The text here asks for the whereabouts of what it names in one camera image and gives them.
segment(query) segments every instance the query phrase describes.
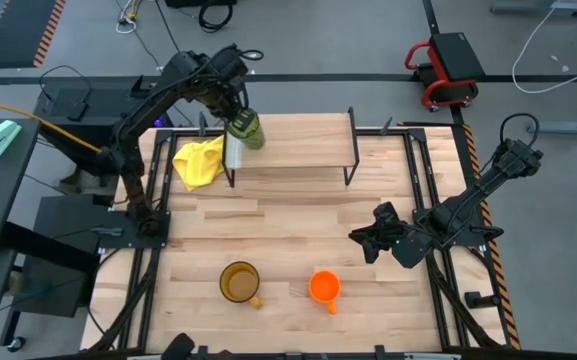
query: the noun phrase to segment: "mug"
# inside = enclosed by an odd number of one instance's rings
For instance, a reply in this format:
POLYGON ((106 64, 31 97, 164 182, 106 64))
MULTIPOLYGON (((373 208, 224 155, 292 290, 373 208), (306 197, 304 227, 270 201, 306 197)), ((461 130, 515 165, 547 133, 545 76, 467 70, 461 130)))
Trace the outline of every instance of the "mug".
POLYGON ((248 301, 255 309, 263 306, 263 302, 257 297, 259 273, 254 266, 245 261, 237 261, 226 266, 219 278, 219 290, 232 302, 248 301))
POLYGON ((308 283, 308 292, 315 301, 325 304, 329 313, 337 313, 335 299, 341 292, 341 283, 333 272, 324 270, 314 273, 308 283))

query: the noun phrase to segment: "orange mug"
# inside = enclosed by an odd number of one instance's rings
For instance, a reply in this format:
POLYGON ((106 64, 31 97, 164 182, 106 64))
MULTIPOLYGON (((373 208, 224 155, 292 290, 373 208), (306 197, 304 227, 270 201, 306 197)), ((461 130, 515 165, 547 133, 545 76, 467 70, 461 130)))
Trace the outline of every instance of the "orange mug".
POLYGON ((326 270, 317 271, 310 278, 308 292, 315 301, 326 304, 329 313, 337 313, 335 299, 341 292, 341 283, 337 275, 326 270))

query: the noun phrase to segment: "green bottle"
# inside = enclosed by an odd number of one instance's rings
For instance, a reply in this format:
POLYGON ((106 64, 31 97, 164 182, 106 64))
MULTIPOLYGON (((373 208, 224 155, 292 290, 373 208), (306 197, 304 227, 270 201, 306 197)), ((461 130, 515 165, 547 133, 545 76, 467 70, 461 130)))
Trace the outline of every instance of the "green bottle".
POLYGON ((241 110, 237 117, 228 123, 228 132, 250 149, 261 149, 266 143, 259 116, 250 108, 241 110))

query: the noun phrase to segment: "gray floor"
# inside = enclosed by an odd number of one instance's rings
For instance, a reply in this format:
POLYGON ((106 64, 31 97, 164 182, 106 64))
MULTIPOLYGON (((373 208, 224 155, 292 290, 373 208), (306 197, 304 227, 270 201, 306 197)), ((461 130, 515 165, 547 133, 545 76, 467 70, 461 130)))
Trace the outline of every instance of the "gray floor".
MULTIPOLYGON (((440 29, 463 31, 489 74, 510 73, 523 42, 541 20, 492 15, 487 0, 433 3, 440 29)), ((266 59, 252 66, 256 73, 405 73, 408 48, 429 35, 421 2, 409 0, 240 0, 232 23, 212 35, 186 15, 164 11, 182 49, 211 53, 236 42, 263 50, 266 59)), ((115 33, 116 13, 113 0, 67 2, 44 67, 0 70, 0 76, 38 76, 61 64, 86 75, 156 74, 137 39, 115 33)), ((158 16, 155 5, 145 0, 139 32, 165 62, 174 48, 158 16)), ((577 19, 549 22, 518 73, 561 74, 564 65, 577 73, 577 19)), ((464 119, 473 127, 481 160, 497 145, 499 124, 511 113, 528 111, 542 121, 577 120, 577 84, 542 95, 525 95, 512 84, 482 84, 480 89, 464 119)), ((378 125, 390 116, 396 121, 452 121, 447 110, 424 110, 419 85, 412 83, 263 83, 249 85, 249 91, 252 106, 262 113, 343 111, 352 105, 359 125, 378 125)), ((0 86, 0 102, 31 110, 38 92, 34 85, 0 86)), ((202 110, 180 105, 193 118, 202 110)), ((0 112, 0 118, 7 116, 0 112)), ((527 136, 521 122, 509 126, 508 135, 527 136)), ((577 352, 577 137, 542 136, 537 147, 546 154, 539 173, 504 185, 490 207, 495 225, 506 230, 499 244, 523 347, 577 352)), ((37 145, 28 173, 55 185, 72 168, 57 151, 37 145)), ((52 195, 57 193, 24 179, 11 220, 32 226, 39 199, 52 195)), ((4 316, 2 312, 0 328, 4 316)), ((24 316, 18 334, 28 337, 27 347, 17 354, 0 348, 0 359, 72 353, 84 322, 84 312, 75 319, 24 316)))

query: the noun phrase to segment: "yellow cloth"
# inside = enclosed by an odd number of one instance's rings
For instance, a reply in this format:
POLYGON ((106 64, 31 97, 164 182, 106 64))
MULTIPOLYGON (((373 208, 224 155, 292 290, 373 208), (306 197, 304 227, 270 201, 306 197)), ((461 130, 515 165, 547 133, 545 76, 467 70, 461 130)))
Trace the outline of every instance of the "yellow cloth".
POLYGON ((172 165, 181 176, 188 191, 212 183, 214 178, 224 171, 221 166, 223 146, 224 137, 220 136, 201 144, 185 144, 175 154, 172 165))

